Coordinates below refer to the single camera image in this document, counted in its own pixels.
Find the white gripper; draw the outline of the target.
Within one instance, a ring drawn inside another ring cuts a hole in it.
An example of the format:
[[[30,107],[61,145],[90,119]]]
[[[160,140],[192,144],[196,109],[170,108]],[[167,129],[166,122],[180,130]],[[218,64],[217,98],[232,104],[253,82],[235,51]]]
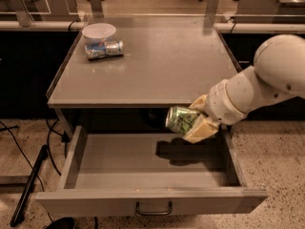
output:
[[[234,125],[247,115],[240,112],[230,100],[227,94],[227,79],[214,85],[207,95],[199,96],[189,108],[203,111],[208,115],[201,114],[191,129],[184,134],[183,138],[191,143],[197,143],[216,134],[220,123]]]

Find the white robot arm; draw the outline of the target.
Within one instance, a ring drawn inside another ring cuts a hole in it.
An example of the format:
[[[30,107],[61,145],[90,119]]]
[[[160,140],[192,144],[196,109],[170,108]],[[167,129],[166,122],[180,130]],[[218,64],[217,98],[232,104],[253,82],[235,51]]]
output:
[[[305,39],[276,35],[259,46],[252,66],[211,87],[191,108],[201,112],[184,139],[196,143],[234,125],[253,110],[305,97]]]

